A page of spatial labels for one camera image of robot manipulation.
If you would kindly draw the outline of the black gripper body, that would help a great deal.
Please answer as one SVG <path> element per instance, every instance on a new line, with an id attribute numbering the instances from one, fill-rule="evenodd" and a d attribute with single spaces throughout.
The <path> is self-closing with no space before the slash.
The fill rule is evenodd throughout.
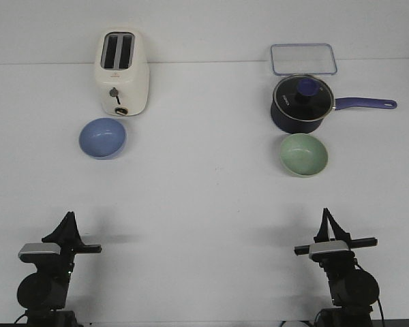
<path id="1" fill-rule="evenodd" d="M 59 254 L 49 255 L 48 261 L 57 270 L 63 273 L 72 273 L 74 270 L 74 259 L 77 254 L 96 254 L 102 252 L 101 245 L 86 245 L 80 237 L 59 238 L 54 240 L 50 236 L 42 239 L 44 244 L 54 244 L 59 246 Z"/>
<path id="2" fill-rule="evenodd" d="M 350 240 L 329 240 L 325 242 L 301 245 L 294 248 L 295 255 L 308 255 L 319 264 L 326 273 L 349 273 L 356 269 L 357 259 L 353 249 L 375 247 L 377 238 L 359 238 Z"/>

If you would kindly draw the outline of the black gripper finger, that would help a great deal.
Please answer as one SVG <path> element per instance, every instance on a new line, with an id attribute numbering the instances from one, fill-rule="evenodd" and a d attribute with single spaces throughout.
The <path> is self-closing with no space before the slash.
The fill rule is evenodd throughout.
<path id="1" fill-rule="evenodd" d="M 350 241 L 350 233 L 345 232 L 336 222 L 330 211 L 327 211 L 328 220 L 333 231 L 335 240 Z"/>
<path id="2" fill-rule="evenodd" d="M 61 223 L 56 227 L 52 233 L 53 238 L 67 238 L 72 222 L 72 212 L 68 211 Z"/>
<path id="3" fill-rule="evenodd" d="M 320 224 L 320 229 L 315 236 L 315 242 L 316 243 L 322 243 L 322 242 L 329 242 L 329 210 L 328 208 L 323 208 L 322 212 L 322 221 Z"/>
<path id="4" fill-rule="evenodd" d="M 73 240 L 81 240 L 74 212 L 70 212 L 70 235 Z"/>

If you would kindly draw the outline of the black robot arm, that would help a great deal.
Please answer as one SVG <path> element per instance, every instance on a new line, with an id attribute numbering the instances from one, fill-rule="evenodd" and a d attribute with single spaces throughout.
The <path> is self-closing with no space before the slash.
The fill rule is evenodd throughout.
<path id="1" fill-rule="evenodd" d="M 101 245 L 84 244 L 72 211 L 39 243 L 24 244 L 19 260 L 36 267 L 17 289 L 17 301 L 25 308 L 25 325 L 80 326 L 75 312 L 65 310 L 74 259 L 77 254 L 101 252 Z"/>
<path id="2" fill-rule="evenodd" d="M 374 237 L 353 239 L 324 208 L 314 242 L 294 248 L 296 255 L 307 255 L 326 273 L 333 308 L 321 309 L 312 326 L 373 326 L 372 305 L 380 302 L 380 287 L 361 268 L 355 249 L 375 247 Z"/>

